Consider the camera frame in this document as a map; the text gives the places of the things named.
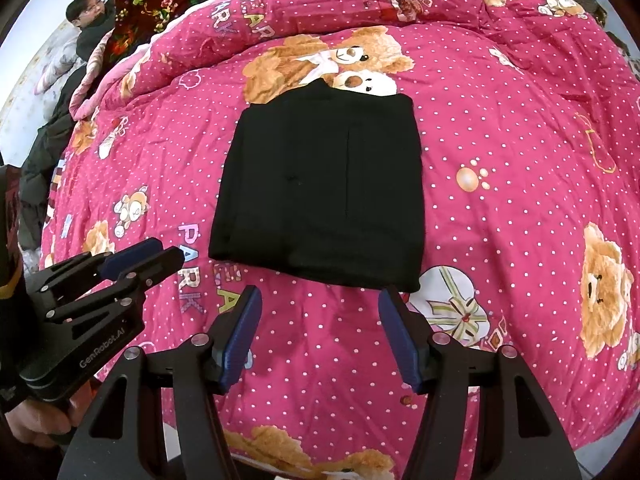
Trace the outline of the left hand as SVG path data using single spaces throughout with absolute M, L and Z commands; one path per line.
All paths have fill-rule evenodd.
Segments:
M 28 399 L 6 414 L 12 436 L 21 443 L 52 448 L 53 436 L 64 436 L 78 427 L 93 400 L 90 382 L 79 388 L 60 410 L 55 405 Z

